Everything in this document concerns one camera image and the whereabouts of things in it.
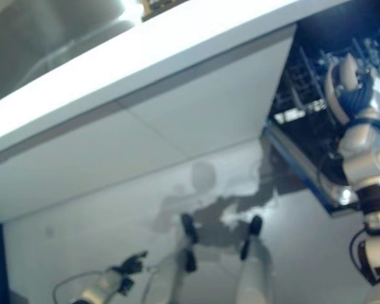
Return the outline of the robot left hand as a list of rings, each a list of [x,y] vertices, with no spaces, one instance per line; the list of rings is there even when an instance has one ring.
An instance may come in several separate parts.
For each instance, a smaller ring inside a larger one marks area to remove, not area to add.
[[[143,260],[147,257],[148,251],[135,253],[123,261],[120,265],[112,267],[112,269],[121,275],[132,275],[143,271]]]

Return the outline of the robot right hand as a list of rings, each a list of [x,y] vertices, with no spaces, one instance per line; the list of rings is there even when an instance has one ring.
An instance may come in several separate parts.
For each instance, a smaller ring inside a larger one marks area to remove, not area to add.
[[[370,68],[362,70],[352,54],[347,54],[338,67],[339,91],[337,100],[349,120],[366,111],[380,118],[380,75]]]

